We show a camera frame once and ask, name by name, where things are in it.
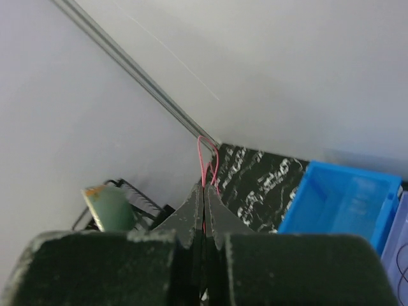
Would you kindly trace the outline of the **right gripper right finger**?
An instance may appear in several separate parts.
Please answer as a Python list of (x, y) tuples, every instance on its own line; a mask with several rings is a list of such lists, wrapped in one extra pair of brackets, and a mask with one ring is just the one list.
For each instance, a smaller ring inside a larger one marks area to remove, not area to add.
[(209, 305), (396, 305), (386, 272), (362, 237), (253, 232), (203, 192)]

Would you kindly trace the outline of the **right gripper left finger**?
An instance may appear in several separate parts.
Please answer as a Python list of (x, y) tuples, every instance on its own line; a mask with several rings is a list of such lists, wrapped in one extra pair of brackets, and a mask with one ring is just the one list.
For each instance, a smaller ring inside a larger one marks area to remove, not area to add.
[(7, 305), (199, 305), (203, 188), (151, 231), (49, 231), (6, 282)]

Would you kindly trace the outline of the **blue plastic bin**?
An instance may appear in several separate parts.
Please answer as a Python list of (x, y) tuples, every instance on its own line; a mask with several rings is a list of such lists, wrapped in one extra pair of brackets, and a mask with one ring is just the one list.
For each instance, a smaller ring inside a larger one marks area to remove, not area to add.
[(399, 176), (311, 161), (278, 232), (359, 235), (382, 254), (401, 192)]

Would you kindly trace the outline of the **lavender plastic bin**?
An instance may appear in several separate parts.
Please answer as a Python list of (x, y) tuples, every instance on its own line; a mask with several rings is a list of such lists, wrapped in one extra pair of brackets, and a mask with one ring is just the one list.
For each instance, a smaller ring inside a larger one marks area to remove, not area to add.
[(402, 193), (381, 261), (399, 305), (407, 305), (407, 191)]

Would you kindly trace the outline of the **left aluminium frame post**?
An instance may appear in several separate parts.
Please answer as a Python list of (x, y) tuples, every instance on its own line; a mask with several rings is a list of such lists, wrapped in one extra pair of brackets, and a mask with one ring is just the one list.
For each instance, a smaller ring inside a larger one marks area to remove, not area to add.
[(171, 97), (138, 65), (90, 16), (76, 1), (55, 0), (74, 23), (95, 41), (117, 64), (134, 78), (168, 113), (176, 118), (195, 137), (204, 136), (217, 147), (221, 144), (212, 138), (188, 114), (179, 107)]

